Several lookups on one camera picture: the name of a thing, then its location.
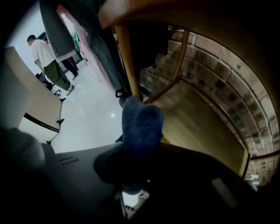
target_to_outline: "floor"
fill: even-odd
[[[122,108],[119,99],[99,81],[90,65],[78,63],[75,89],[62,104],[65,119],[60,133],[51,141],[55,153],[85,150],[112,144],[122,134]],[[67,72],[71,81],[73,75]]]

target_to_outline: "black hair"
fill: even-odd
[[[31,41],[31,40],[35,40],[36,37],[34,35],[30,35],[28,38],[27,38],[27,42]]]

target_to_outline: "pink garment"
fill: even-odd
[[[74,30],[77,31],[77,34],[80,39],[80,48],[82,52],[84,53],[85,57],[90,63],[90,66],[93,68],[93,70],[96,72],[99,80],[113,93],[115,94],[115,89],[112,86],[108,75],[103,68],[101,62],[99,61],[98,57],[92,52],[90,49],[88,42],[87,42],[87,36],[88,32],[75,20],[75,18],[60,4],[57,8],[58,14],[65,14],[65,16],[73,23]]]

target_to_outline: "sleeve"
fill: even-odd
[[[39,59],[37,50],[35,48],[31,48],[31,51],[32,51],[32,56],[33,56],[34,61],[37,61]]]

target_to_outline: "man in white shirt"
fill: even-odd
[[[67,91],[67,96],[72,92],[74,86],[70,84],[66,75],[56,62],[56,58],[45,41],[37,39],[34,35],[27,38],[28,45],[34,58],[34,63],[55,85]]]

